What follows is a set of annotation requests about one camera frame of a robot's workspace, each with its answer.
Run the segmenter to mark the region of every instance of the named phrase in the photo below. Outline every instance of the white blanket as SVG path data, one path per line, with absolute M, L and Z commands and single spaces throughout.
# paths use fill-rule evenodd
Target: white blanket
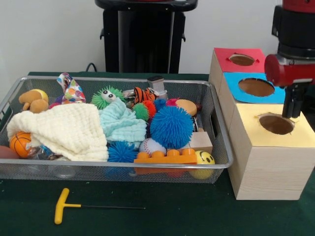
M 59 105 L 34 114 L 16 114 L 7 126 L 9 140 L 19 131 L 31 133 L 31 147 L 41 144 L 72 161 L 107 161 L 107 141 L 93 104 Z

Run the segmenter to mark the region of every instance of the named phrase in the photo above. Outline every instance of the light blue cloth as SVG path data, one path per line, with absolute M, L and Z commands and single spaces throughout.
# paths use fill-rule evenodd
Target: light blue cloth
M 127 141 L 138 148 L 145 140 L 147 124 L 137 119 L 135 112 L 128 109 L 119 98 L 99 111 L 99 118 L 109 143 Z

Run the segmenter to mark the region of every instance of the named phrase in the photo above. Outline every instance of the blue paper top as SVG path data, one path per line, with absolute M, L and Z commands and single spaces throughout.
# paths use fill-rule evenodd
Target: blue paper top
M 228 87 L 235 100 L 247 103 L 266 103 L 266 104 L 283 104 L 285 98 L 285 90 L 279 87 L 274 87 L 275 92 L 267 97 L 257 97 L 248 94 L 240 89 L 239 82 L 243 79 L 255 78 L 262 79 L 266 82 L 266 75 L 264 73 L 224 73 Z

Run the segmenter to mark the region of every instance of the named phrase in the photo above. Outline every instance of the baseball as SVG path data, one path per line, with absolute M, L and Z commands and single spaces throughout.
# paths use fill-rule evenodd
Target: baseball
M 164 155 L 166 155 L 166 148 L 164 148 L 161 144 L 154 141 L 152 138 L 148 138 L 142 142 L 139 148 L 140 152 L 146 152 L 151 155 L 155 151 L 162 151 Z

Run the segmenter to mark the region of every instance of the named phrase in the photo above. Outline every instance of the yellow paper top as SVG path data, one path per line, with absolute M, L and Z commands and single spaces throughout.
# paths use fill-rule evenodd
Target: yellow paper top
M 271 128 L 273 131 L 277 130 L 280 126 L 288 127 L 288 123 L 286 121 L 282 123 L 283 120 L 280 118 L 283 110 L 282 104 L 239 103 L 236 106 L 240 113 L 247 135 L 249 136 L 253 146 L 315 148 L 315 132 L 312 130 L 311 126 L 302 113 L 298 118 L 290 119 L 290 121 L 292 121 L 291 123 L 293 124 L 293 130 L 287 134 L 281 135 L 268 131 L 261 124 L 263 123 L 261 122 L 263 120 L 259 121 L 259 119 L 266 117 L 265 114 L 276 117 L 273 119 L 275 126 L 274 128 Z

